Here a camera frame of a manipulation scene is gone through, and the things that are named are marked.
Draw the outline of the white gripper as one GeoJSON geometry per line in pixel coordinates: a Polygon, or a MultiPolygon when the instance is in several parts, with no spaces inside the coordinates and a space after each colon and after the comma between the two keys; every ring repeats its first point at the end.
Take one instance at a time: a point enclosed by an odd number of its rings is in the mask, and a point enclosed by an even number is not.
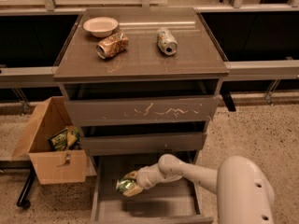
{"type": "Polygon", "coordinates": [[[132,171],[126,174],[124,179],[136,180],[136,182],[128,182],[124,185],[123,195],[126,197],[135,196],[143,191],[143,189],[151,189],[163,180],[159,166],[153,164],[145,166],[138,171],[132,171]]]}

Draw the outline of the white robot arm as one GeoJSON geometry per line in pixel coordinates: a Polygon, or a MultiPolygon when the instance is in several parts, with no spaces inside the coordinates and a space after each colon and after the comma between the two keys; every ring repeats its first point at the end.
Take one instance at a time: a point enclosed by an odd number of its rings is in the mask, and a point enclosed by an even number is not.
{"type": "Polygon", "coordinates": [[[127,174],[118,189],[131,197],[181,178],[217,196],[219,224],[274,224],[274,190],[262,170],[241,156],[231,156],[213,170],[164,154],[157,163],[127,174]]]}

